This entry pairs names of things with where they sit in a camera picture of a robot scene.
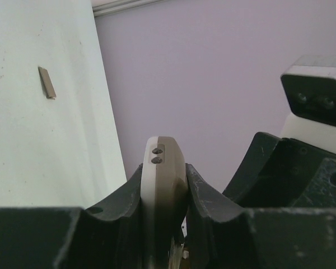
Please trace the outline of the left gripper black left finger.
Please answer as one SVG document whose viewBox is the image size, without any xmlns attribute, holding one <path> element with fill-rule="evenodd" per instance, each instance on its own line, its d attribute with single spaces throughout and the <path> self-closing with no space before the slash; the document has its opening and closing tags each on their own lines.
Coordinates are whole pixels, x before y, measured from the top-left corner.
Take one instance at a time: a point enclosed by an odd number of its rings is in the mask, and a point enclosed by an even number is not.
<svg viewBox="0 0 336 269">
<path fill-rule="evenodd" d="M 141 268 L 141 176 L 87 209 L 0 208 L 0 268 Z"/>
</svg>

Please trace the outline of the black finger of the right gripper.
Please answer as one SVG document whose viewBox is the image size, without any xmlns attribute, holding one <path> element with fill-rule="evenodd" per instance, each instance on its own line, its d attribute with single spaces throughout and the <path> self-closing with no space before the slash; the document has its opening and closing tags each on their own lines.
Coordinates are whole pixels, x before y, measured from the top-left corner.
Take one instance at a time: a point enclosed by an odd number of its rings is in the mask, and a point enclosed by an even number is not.
<svg viewBox="0 0 336 269">
<path fill-rule="evenodd" d="M 336 207 L 336 154 L 258 132 L 223 195 L 242 207 Z"/>
</svg>

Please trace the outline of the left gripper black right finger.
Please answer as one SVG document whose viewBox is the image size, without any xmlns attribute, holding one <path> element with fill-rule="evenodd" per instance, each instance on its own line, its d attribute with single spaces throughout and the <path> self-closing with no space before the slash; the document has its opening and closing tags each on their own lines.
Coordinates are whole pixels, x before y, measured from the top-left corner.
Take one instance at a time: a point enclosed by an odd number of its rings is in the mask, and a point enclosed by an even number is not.
<svg viewBox="0 0 336 269">
<path fill-rule="evenodd" d="M 243 208 L 186 175 L 191 268 L 336 268 L 336 208 Z"/>
</svg>

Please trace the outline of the white remote control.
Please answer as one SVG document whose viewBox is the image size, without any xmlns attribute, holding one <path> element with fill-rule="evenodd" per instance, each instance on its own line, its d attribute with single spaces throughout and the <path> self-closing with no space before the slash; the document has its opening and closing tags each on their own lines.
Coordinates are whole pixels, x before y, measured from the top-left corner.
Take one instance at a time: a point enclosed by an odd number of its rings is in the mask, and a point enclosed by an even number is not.
<svg viewBox="0 0 336 269">
<path fill-rule="evenodd" d="M 141 176 L 143 268 L 179 268 L 188 209 L 183 153 L 172 137 L 148 139 Z"/>
</svg>

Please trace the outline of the beige battery cover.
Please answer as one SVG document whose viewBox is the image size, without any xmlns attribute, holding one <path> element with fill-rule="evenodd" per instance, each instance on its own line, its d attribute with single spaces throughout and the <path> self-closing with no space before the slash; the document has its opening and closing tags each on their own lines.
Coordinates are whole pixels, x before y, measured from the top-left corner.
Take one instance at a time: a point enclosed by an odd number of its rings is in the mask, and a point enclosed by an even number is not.
<svg viewBox="0 0 336 269">
<path fill-rule="evenodd" d="M 55 93 L 55 89 L 54 86 L 52 84 L 51 78 L 49 76 L 49 72 L 47 69 L 43 68 L 43 67 L 38 67 L 39 70 L 39 74 L 41 77 L 41 80 L 43 82 L 43 86 L 44 86 L 44 92 L 46 95 L 47 99 L 55 99 L 57 97 L 56 93 Z"/>
</svg>

